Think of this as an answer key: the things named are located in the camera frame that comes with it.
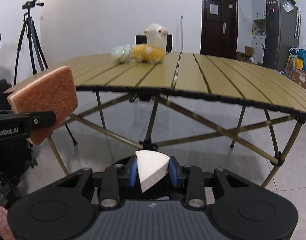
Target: table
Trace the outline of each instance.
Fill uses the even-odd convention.
[[[72,114],[63,125],[79,121],[138,149],[149,150],[227,136],[232,139],[231,148],[234,147],[235,142],[240,143],[268,159],[274,165],[271,173],[263,182],[263,187],[268,185],[278,169],[283,165],[301,126],[306,122],[306,90],[274,70],[246,62],[200,54],[170,52],[161,64],[118,64],[109,54],[100,54],[75,57],[57,64],[53,68],[60,66],[69,66],[72,69],[77,91],[95,92],[98,102],[97,106],[87,111],[80,114]],[[35,78],[33,76],[26,79],[10,88],[8,92],[13,92],[29,84]],[[125,95],[102,104],[99,91],[123,92]],[[102,112],[103,109],[109,106],[132,99],[134,95],[148,100],[154,99],[148,130],[143,142],[133,142],[107,130]],[[168,100],[168,96],[239,104],[242,106],[242,110],[237,127],[227,130]],[[210,127],[215,132],[152,143],[151,134],[158,104],[178,111]],[[267,121],[241,126],[245,109],[251,106],[263,109]],[[280,111],[287,115],[271,120],[268,110]],[[84,119],[85,116],[96,111],[100,112],[102,127]],[[286,147],[281,152],[277,146],[273,125],[293,119],[297,120],[296,125]],[[267,126],[272,137],[274,155],[270,155],[238,136],[240,132]],[[48,140],[63,168],[63,162],[61,163],[61,158],[51,137]]]

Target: white plush head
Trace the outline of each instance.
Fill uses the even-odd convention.
[[[151,24],[145,31],[147,44],[166,50],[168,31],[156,23]]]

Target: black chair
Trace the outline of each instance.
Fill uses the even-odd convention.
[[[146,44],[146,36],[145,35],[136,35],[135,37],[136,44]],[[171,52],[173,46],[173,37],[172,35],[167,35],[167,43],[166,43],[166,52]]]

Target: tripod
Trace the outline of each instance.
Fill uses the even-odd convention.
[[[31,58],[33,75],[35,75],[37,73],[37,71],[35,69],[35,63],[34,63],[34,57],[33,57],[32,40],[33,40],[35,53],[36,53],[37,60],[38,60],[38,63],[40,65],[41,71],[44,70],[43,63],[45,65],[45,68],[48,68],[48,65],[46,63],[44,54],[42,52],[42,48],[40,46],[40,41],[38,40],[37,32],[36,32],[36,29],[35,29],[35,26],[34,26],[34,21],[31,17],[31,8],[33,8],[35,5],[44,6],[44,3],[36,3],[36,1],[33,0],[33,1],[26,2],[24,5],[22,5],[22,9],[28,9],[28,12],[24,14],[23,27],[22,27],[22,30],[21,30],[19,44],[17,46],[15,71],[14,71],[14,85],[16,85],[17,68],[18,68],[20,50],[21,50],[21,47],[22,47],[22,42],[23,42],[23,37],[24,37],[25,30],[26,30],[27,38],[29,39],[29,51],[30,51],[30,58]]]

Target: slatted tabletop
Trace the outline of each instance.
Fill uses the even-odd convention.
[[[171,52],[161,64],[118,64],[109,54],[76,57],[60,66],[72,69],[77,90],[144,91],[203,98],[306,113],[306,90],[278,72],[232,59]],[[32,82],[30,77],[7,92]]]

